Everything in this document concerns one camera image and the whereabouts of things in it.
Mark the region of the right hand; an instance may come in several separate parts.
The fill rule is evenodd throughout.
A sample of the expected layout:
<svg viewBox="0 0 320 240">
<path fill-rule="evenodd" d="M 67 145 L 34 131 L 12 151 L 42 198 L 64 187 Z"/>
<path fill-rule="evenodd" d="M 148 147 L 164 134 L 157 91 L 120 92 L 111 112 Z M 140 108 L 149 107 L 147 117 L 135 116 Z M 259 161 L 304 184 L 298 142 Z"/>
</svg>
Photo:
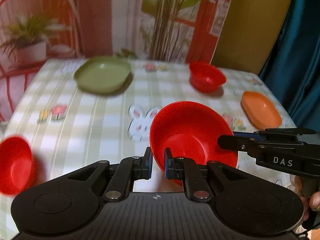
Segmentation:
<svg viewBox="0 0 320 240">
<path fill-rule="evenodd" d="M 303 221 L 308 220 L 310 215 L 310 209 L 314 212 L 319 212 L 319 204 L 320 204 L 319 191 L 314 192 L 311 195 L 304 194 L 305 183 L 310 180 L 311 179 L 309 178 L 290 175 L 292 190 L 299 195 L 304 205 Z"/>
</svg>

